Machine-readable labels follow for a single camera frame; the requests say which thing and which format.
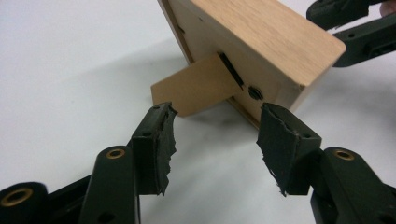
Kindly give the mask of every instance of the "wooden block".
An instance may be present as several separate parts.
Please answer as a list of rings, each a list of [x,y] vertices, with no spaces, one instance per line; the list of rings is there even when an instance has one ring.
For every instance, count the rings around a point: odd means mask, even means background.
[[[345,45],[275,0],[159,0],[189,63],[224,52],[243,79],[229,99],[257,126],[263,102],[296,108]],[[261,91],[252,99],[249,87]]]
[[[151,86],[155,105],[172,102],[181,117],[203,110],[241,92],[242,89],[218,54],[193,63]]]

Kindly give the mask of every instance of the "wooden tab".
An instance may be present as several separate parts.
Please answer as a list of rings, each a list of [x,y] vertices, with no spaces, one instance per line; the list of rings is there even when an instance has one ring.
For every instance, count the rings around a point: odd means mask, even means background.
[[[181,117],[224,101],[240,91],[218,54],[193,63],[151,86],[153,103],[170,101]]]

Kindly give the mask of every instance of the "white background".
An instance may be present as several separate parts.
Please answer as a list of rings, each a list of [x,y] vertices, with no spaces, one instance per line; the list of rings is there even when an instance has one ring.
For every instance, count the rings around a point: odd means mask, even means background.
[[[283,2],[302,15],[312,3]],[[154,0],[1,1],[0,189],[37,181],[53,192],[88,175],[101,150],[128,142],[149,86],[186,65]],[[395,52],[331,69],[296,111],[322,148],[360,153],[392,186],[395,73]],[[176,118],[170,184],[141,197],[142,222],[315,223],[310,196],[279,193],[257,133],[227,103]]]

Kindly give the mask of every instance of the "rubber jaw pad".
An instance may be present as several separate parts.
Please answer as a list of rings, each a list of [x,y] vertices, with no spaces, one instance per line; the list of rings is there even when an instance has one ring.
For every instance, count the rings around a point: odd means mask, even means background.
[[[132,135],[138,194],[164,194],[169,180],[169,161],[176,152],[173,121],[177,114],[171,103],[152,107]]]
[[[306,195],[309,162],[320,152],[321,138],[289,110],[264,103],[257,144],[263,160],[286,196]]]

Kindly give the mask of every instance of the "round hole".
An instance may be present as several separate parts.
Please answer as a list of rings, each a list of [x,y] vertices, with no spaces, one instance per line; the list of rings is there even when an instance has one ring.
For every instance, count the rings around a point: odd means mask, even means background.
[[[264,99],[264,97],[262,96],[262,92],[258,88],[253,86],[248,87],[248,94],[253,100],[260,101]]]
[[[335,150],[334,154],[336,157],[345,161],[353,161],[355,159],[355,157],[350,152],[341,149]]]
[[[109,223],[112,221],[116,216],[111,213],[104,212],[98,217],[98,223]]]
[[[382,223],[396,224],[396,220],[390,214],[381,213],[378,218]]]
[[[33,190],[28,188],[13,190],[1,200],[1,205],[4,207],[15,206],[26,201],[32,194]]]
[[[116,149],[112,149],[112,150],[108,151],[106,156],[109,159],[113,160],[113,159],[122,157],[124,154],[125,154],[125,151],[123,149],[116,148]]]
[[[309,133],[302,133],[301,136],[302,136],[303,138],[310,138],[310,137],[311,137],[311,134],[309,134]]]

